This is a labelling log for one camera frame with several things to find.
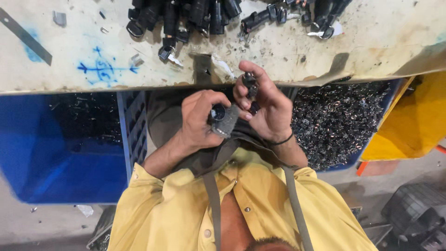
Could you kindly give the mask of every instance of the shirt button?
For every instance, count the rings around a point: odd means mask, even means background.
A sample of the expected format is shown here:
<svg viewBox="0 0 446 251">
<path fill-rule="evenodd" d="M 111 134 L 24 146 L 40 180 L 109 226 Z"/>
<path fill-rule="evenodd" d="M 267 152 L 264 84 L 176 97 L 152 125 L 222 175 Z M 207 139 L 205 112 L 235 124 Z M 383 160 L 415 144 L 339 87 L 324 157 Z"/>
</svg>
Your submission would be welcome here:
<svg viewBox="0 0 446 251">
<path fill-rule="evenodd" d="M 209 238 L 211 236 L 211 231 L 209 229 L 204 230 L 204 237 Z"/>
</svg>

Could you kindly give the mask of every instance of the white workbench surface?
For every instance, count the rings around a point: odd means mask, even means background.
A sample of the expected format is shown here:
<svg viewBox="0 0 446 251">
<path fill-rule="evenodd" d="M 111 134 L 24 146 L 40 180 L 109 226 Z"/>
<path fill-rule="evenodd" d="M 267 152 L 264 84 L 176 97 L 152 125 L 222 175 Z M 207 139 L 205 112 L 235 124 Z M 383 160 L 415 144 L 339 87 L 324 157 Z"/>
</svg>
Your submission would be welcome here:
<svg viewBox="0 0 446 251">
<path fill-rule="evenodd" d="M 266 3 L 244 0 L 240 6 L 244 18 L 254 10 L 263 10 Z M 263 66 L 277 83 L 295 85 L 320 85 L 348 75 L 352 80 L 395 78 L 446 68 L 444 0 L 353 0 L 340 17 L 344 34 L 328 40 L 309 37 L 294 19 L 280 27 L 266 25 L 251 34 L 248 48 L 237 38 L 237 19 L 226 27 L 225 35 L 205 39 L 195 34 L 178 53 L 182 68 L 158 58 L 164 36 L 161 23 L 141 41 L 129 36 L 125 26 L 131 0 L 0 0 L 0 7 L 53 56 L 51 66 L 38 62 L 39 58 L 29 55 L 19 38 L 0 24 L 0 94 L 194 84 L 194 53 L 213 54 L 226 62 L 235 76 L 241 74 L 238 62 L 248 59 Z M 53 22 L 53 10 L 66 13 L 65 28 Z M 103 34 L 101 27 L 110 33 Z M 130 70 L 130 58 L 137 53 L 145 63 L 135 73 Z M 345 67 L 330 71 L 340 53 L 349 54 Z M 110 80 L 100 81 L 97 71 L 78 69 L 81 63 L 94 69 L 97 61 L 115 68 Z M 218 69 L 215 75 L 216 83 L 234 81 Z"/>
</svg>

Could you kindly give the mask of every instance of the person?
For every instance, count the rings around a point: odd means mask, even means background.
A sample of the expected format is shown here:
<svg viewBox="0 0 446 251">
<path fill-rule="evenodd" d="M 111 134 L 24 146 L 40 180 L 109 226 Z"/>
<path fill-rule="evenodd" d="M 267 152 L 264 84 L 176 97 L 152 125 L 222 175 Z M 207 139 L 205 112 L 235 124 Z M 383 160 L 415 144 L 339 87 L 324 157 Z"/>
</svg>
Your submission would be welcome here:
<svg viewBox="0 0 446 251">
<path fill-rule="evenodd" d="M 213 104 L 231 105 L 229 94 L 151 95 L 148 126 L 158 148 L 135 164 L 108 249 L 376 250 L 336 189 L 307 167 L 290 127 L 292 101 L 261 67 L 239 68 L 256 78 L 260 110 L 249 112 L 239 77 L 232 94 L 240 117 L 229 139 L 206 123 Z"/>
</svg>

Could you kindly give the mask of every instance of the apron strap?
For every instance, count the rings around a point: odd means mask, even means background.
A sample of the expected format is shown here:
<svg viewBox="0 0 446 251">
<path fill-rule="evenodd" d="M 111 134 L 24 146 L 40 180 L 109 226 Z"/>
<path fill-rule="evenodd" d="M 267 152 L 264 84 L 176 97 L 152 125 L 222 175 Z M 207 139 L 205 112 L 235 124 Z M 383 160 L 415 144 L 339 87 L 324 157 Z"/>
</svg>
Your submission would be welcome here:
<svg viewBox="0 0 446 251">
<path fill-rule="evenodd" d="M 209 204 L 212 209 L 212 221 L 214 225 L 214 239 L 216 251 L 221 248 L 221 208 L 220 208 L 220 194 L 215 181 L 214 172 L 209 172 L 203 175 L 204 186 L 206 188 L 207 196 L 209 197 Z"/>
<path fill-rule="evenodd" d="M 297 229 L 301 235 L 302 244 L 305 251 L 314 251 L 313 244 L 311 244 L 310 234 L 306 227 L 304 214 L 302 212 L 301 204 L 297 197 L 296 184 L 294 179 L 294 172 L 286 166 L 281 166 L 285 172 L 286 187 L 288 188 L 289 201 L 293 209 L 294 219 L 296 220 Z"/>
</svg>

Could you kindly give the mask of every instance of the black wrist band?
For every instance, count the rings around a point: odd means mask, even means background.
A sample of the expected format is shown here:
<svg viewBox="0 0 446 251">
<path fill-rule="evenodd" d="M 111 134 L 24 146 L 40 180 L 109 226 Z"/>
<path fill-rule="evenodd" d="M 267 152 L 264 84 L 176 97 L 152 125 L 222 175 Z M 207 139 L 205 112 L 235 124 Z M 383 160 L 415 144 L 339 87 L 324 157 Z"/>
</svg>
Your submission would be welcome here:
<svg viewBox="0 0 446 251">
<path fill-rule="evenodd" d="M 293 135 L 294 135 L 293 132 L 291 132 L 291 135 L 286 140 L 284 140 L 282 142 L 274 143 L 274 142 L 268 141 L 268 143 L 269 143 L 270 146 L 278 146 L 278 145 L 281 145 L 281 144 L 289 141 L 293 137 Z"/>
</svg>

